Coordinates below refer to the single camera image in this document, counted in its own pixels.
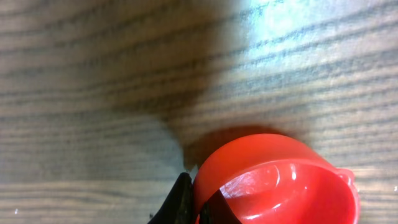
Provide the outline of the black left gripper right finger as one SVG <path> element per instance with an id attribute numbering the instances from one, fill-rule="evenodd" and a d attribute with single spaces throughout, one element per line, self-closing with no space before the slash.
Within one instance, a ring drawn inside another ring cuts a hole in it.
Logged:
<path id="1" fill-rule="evenodd" d="M 199 224 L 242 224 L 235 216 L 224 198 L 217 190 L 202 206 L 199 213 Z"/>

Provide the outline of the red plastic measuring scoop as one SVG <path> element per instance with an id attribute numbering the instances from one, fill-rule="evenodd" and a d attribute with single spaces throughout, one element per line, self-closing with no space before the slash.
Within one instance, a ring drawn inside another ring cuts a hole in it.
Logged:
<path id="1" fill-rule="evenodd" d="M 253 134 L 221 146 L 193 182 L 194 212 L 217 191 L 241 223 L 359 221 L 354 174 L 304 143 L 280 134 Z"/>

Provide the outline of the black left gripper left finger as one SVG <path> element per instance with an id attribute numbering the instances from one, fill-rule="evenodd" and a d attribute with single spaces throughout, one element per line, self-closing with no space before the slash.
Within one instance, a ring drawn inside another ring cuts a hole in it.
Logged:
<path id="1" fill-rule="evenodd" d="M 193 220 L 192 178 L 182 172 L 148 224 L 190 224 Z"/>

